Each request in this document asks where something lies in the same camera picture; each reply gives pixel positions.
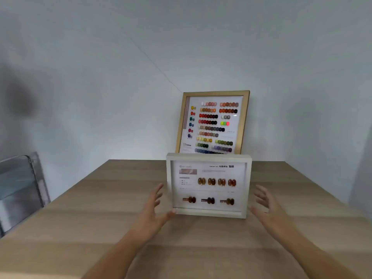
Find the wooden table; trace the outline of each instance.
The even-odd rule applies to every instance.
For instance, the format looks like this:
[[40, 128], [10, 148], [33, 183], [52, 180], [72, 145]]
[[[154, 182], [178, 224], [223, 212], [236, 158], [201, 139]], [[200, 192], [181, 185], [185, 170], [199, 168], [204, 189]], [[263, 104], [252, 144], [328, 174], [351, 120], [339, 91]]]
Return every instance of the wooden table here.
[[[0, 278], [80, 278], [130, 227], [165, 161], [109, 160], [0, 240]], [[372, 225], [285, 162], [254, 162], [253, 185], [278, 198], [296, 226], [362, 278], [372, 278]], [[166, 211], [165, 197], [158, 211]], [[250, 214], [179, 215], [133, 262], [129, 278], [307, 278]]]

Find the forearm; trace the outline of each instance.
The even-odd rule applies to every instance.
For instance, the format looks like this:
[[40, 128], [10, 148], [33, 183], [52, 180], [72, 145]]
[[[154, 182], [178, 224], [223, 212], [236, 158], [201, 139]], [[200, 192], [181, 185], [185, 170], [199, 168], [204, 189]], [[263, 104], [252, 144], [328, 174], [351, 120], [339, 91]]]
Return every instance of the forearm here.
[[283, 247], [293, 255], [310, 279], [357, 279], [348, 268], [319, 249], [299, 232], [283, 241]]
[[129, 231], [95, 264], [82, 279], [123, 279], [136, 254], [142, 248]]

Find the left hand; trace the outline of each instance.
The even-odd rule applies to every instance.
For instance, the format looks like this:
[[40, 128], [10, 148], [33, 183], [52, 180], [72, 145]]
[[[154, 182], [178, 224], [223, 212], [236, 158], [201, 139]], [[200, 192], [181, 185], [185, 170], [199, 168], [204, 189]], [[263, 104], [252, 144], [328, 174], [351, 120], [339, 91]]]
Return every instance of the left hand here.
[[137, 215], [137, 220], [130, 230], [139, 245], [144, 245], [150, 241], [160, 231], [163, 225], [176, 214], [175, 210], [172, 210], [156, 218], [155, 207], [160, 204], [159, 199], [163, 193], [159, 191], [163, 186], [164, 184], [160, 183], [151, 191], [147, 202], [142, 211]]

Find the picture frame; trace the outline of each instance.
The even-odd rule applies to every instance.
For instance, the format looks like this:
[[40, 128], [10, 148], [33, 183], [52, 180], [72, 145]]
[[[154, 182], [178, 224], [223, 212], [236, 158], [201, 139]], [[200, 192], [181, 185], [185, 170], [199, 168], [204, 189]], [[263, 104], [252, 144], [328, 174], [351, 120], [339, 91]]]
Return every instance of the picture frame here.
[[[166, 164], [168, 196], [177, 214], [246, 218], [252, 168], [250, 155], [169, 153]], [[213, 176], [216, 180], [236, 176], [236, 185], [220, 186], [216, 183], [198, 185], [198, 178], [207, 175]], [[196, 197], [194, 203], [184, 201], [189, 196]], [[203, 196], [215, 197], [215, 203], [202, 203]], [[224, 201], [230, 197], [235, 198], [235, 206], [228, 205]]]
[[[245, 122], [247, 117], [247, 110], [249, 104], [249, 90], [241, 90], [241, 91], [208, 91], [208, 92], [188, 92], [183, 94], [182, 98], [182, 105], [181, 105], [181, 112], [180, 112], [180, 120], [178, 126], [178, 133], [177, 133], [177, 143], [176, 143], [176, 153], [216, 153], [216, 154], [241, 154], [242, 143], [243, 143], [243, 136], [244, 136], [244, 129], [245, 129]], [[211, 107], [211, 110], [214, 108], [214, 113], [211, 113], [213, 121], [203, 120], [202, 116], [209, 115], [209, 113], [204, 113], [201, 110], [202, 104], [211, 102], [212, 104], [216, 104]], [[230, 111], [234, 108], [230, 107], [222, 107], [220, 106], [224, 102], [236, 102], [239, 107], [235, 107], [238, 113], [221, 113], [221, 110]], [[216, 126], [209, 126], [209, 125], [202, 125], [202, 123], [198, 122], [212, 122], [218, 125]], [[222, 125], [222, 123], [230, 124], [229, 127]], [[218, 131], [217, 126], [222, 126], [222, 130], [226, 131], [224, 133]], [[217, 131], [205, 131], [203, 129], [216, 129]], [[217, 145], [216, 140], [217, 137], [207, 137], [207, 142], [205, 142], [205, 137], [201, 137], [199, 133], [204, 135], [213, 135], [217, 137], [221, 137], [223, 143], [227, 142], [228, 144], [231, 143], [232, 145], [225, 146], [224, 145]], [[202, 143], [198, 143], [197, 139], [203, 139]]]

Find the right hand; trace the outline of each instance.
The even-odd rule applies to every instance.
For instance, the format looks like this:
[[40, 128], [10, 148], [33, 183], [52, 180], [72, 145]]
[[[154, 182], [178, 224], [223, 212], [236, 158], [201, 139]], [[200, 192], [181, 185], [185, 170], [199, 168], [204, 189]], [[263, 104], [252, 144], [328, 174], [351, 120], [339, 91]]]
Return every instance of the right hand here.
[[254, 192], [256, 202], [268, 208], [269, 211], [263, 212], [254, 206], [250, 207], [250, 211], [262, 223], [266, 231], [283, 245], [286, 240], [290, 240], [299, 232], [269, 190], [260, 185], [256, 185], [256, 188]]

